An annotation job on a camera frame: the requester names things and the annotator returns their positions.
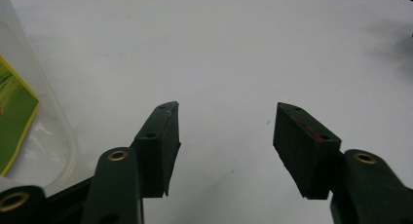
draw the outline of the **green and yellow packet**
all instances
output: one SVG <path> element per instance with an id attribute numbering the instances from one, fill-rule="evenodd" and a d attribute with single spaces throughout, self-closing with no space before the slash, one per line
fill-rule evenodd
<path id="1" fill-rule="evenodd" d="M 19 153 L 39 106 L 36 94 L 0 56 L 0 174 Z"/>

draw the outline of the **clear plastic bin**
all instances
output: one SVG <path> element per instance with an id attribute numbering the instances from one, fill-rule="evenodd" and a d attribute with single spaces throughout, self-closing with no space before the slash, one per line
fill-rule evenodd
<path id="1" fill-rule="evenodd" d="M 40 101 L 19 155 L 5 176 L 19 184 L 41 186 L 47 194 L 55 193 L 73 169 L 77 142 L 10 0 L 0 0 L 0 56 L 17 71 Z"/>

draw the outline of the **yellow stripe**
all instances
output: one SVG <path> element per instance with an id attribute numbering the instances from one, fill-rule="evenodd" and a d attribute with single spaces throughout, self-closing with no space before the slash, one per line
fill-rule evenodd
<path id="1" fill-rule="evenodd" d="M 1 175 L 6 174 L 7 170 L 12 166 L 12 163 L 15 161 L 16 157 L 18 156 L 18 153 L 20 151 L 21 144 L 23 143 L 24 137 L 27 134 L 28 128 L 31 125 L 31 122 L 33 122 L 34 116 L 36 115 L 37 109 L 39 108 L 39 103 L 37 103 L 36 107 L 34 108 L 33 113 L 31 113 L 30 118 L 27 121 L 26 126 L 24 127 L 23 133 L 19 139 L 18 147 L 16 147 L 15 154 L 13 155 L 12 159 L 9 161 L 9 163 L 6 165 L 6 167 L 3 169 L 1 172 Z"/>
<path id="2" fill-rule="evenodd" d="M 21 79 L 18 73 L 16 73 L 16 71 L 9 65 L 9 63 L 7 63 L 7 61 L 2 56 L 0 56 L 0 62 L 16 77 L 16 79 L 18 79 L 18 81 L 30 92 L 30 94 L 37 99 L 36 93 L 34 93 L 34 91 L 27 86 L 27 84 Z"/>

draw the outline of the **white table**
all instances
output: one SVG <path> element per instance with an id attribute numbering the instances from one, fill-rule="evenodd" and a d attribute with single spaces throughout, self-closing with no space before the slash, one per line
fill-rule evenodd
<path id="1" fill-rule="evenodd" d="M 170 196 L 145 200 L 147 223 L 332 223 L 272 146 L 278 101 L 413 186 L 411 1 L 12 2 L 79 142 L 64 187 L 171 100 L 182 147 Z"/>

